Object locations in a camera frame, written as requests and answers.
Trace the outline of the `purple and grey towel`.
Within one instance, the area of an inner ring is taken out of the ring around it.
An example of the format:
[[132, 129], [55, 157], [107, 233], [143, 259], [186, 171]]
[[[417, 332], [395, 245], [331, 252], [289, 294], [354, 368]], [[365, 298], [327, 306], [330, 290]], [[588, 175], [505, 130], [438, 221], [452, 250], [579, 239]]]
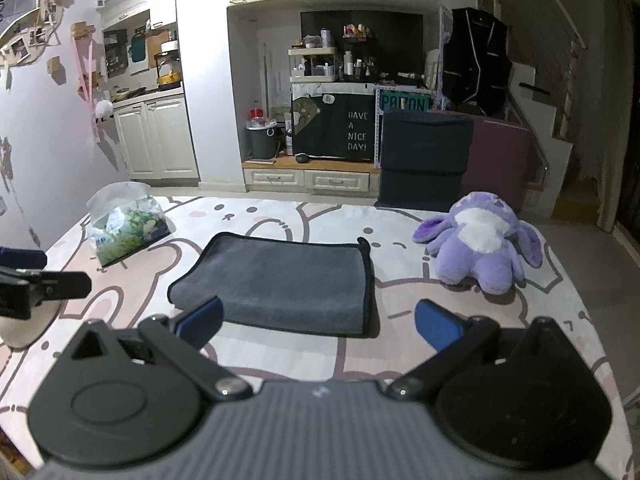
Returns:
[[374, 317], [368, 241], [319, 244], [215, 235], [167, 291], [191, 311], [218, 297], [227, 322], [332, 337], [364, 337]]

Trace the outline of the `white ceramic cat figurine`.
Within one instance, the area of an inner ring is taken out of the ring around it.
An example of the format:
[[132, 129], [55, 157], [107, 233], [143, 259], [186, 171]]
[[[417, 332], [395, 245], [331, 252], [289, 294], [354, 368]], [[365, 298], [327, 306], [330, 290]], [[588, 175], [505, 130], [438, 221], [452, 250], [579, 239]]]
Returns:
[[23, 350], [38, 340], [54, 322], [61, 309], [62, 302], [46, 301], [32, 309], [28, 320], [17, 318], [0, 318], [0, 337], [4, 344], [12, 350]]

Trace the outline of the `bunny print tablecloth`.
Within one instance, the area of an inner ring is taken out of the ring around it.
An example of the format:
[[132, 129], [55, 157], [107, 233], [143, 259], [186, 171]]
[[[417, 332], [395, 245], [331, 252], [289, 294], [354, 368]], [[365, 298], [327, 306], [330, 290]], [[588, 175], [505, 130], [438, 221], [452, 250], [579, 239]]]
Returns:
[[226, 322], [206, 356], [254, 386], [266, 379], [390, 382], [428, 358], [422, 299], [506, 327], [558, 322], [612, 403], [599, 465], [629, 479], [631, 440], [612, 366], [584, 303], [549, 243], [529, 230], [536, 266], [502, 296], [474, 281], [447, 286], [413, 232], [420, 211], [218, 197], [160, 199], [170, 232], [101, 266], [82, 219], [48, 252], [53, 271], [82, 271], [90, 294], [50, 307], [30, 346], [1, 346], [1, 427], [26, 460], [40, 455], [27, 428], [36, 389], [83, 322], [129, 328], [171, 314], [200, 290], [224, 302]]

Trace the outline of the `floral tissue pack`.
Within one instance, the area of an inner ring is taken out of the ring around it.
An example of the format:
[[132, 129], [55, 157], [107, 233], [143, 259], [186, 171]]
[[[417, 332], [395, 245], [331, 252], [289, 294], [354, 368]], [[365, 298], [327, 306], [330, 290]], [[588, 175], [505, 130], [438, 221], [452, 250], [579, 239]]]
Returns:
[[87, 202], [87, 236], [101, 266], [110, 266], [170, 234], [160, 203], [149, 185], [115, 182]]

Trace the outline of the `purple plush bunny toy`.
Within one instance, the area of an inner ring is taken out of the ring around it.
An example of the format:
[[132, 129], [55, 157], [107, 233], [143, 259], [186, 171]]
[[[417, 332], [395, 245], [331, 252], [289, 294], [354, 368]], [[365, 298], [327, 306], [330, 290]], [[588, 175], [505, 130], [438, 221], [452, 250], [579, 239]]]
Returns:
[[492, 296], [502, 296], [524, 281], [524, 264], [534, 269], [542, 265], [537, 232], [489, 192], [472, 192], [446, 214], [423, 220], [412, 240], [424, 244], [436, 259], [439, 281], [454, 286], [472, 278]]

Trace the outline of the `maroon storage box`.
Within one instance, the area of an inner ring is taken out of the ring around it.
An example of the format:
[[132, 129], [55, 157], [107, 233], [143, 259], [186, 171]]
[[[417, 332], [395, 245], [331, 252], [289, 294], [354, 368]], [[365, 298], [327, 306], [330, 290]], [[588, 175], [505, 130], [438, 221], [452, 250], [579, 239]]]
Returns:
[[460, 195], [491, 192], [519, 212], [524, 204], [523, 184], [532, 145], [530, 130], [513, 122], [449, 110], [438, 110], [437, 114], [466, 117], [473, 122], [468, 166], [462, 177]]

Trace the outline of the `white kitchen cabinet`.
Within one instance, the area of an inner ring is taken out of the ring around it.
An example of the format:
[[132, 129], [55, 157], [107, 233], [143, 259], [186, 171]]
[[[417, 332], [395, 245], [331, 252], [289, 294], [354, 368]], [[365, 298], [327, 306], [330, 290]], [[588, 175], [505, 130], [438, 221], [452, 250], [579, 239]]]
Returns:
[[114, 119], [131, 179], [200, 180], [182, 90], [154, 92], [118, 103]]

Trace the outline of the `dark blue chair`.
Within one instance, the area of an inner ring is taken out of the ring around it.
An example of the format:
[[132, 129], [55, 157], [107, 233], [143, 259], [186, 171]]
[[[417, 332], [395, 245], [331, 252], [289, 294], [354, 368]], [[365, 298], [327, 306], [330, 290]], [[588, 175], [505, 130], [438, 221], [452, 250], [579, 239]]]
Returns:
[[468, 166], [473, 122], [429, 112], [399, 131], [385, 131], [378, 206], [447, 211]]

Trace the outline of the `dark trash bin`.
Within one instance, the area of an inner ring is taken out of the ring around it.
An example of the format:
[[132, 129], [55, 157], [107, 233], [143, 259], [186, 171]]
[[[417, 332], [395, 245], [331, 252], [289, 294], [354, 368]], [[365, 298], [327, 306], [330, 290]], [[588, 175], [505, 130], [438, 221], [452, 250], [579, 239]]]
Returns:
[[245, 131], [250, 141], [251, 159], [273, 159], [279, 154], [282, 136], [280, 125], [275, 119], [267, 117], [261, 108], [250, 110]]

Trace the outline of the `black have a nice day curtain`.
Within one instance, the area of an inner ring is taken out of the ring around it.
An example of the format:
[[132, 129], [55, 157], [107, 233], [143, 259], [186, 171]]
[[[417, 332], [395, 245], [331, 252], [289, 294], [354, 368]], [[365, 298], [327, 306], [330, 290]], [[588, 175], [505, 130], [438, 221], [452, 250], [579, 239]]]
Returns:
[[323, 93], [292, 102], [292, 147], [311, 158], [372, 162], [374, 96]]

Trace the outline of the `poison sign crate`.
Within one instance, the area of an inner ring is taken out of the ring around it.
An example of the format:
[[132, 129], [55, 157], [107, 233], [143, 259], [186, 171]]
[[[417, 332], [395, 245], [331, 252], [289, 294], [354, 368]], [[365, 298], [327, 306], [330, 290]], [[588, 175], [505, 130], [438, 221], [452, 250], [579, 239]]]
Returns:
[[373, 163], [381, 167], [385, 131], [396, 132], [413, 119], [423, 119], [435, 102], [431, 90], [409, 86], [374, 86]]

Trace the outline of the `black hanging garment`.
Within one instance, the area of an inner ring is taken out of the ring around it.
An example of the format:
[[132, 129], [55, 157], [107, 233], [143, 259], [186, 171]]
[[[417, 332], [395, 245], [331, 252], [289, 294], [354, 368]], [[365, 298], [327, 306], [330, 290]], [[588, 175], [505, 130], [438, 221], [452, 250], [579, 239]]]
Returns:
[[473, 8], [452, 10], [444, 44], [442, 94], [458, 110], [503, 118], [512, 62], [506, 54], [508, 26]]

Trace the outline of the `white shelf rack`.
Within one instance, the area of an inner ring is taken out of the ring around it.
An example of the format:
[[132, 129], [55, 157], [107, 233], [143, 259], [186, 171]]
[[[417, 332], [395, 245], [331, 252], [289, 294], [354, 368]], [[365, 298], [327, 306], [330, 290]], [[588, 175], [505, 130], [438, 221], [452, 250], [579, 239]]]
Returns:
[[292, 84], [337, 80], [337, 50], [334, 47], [290, 49], [288, 62]]

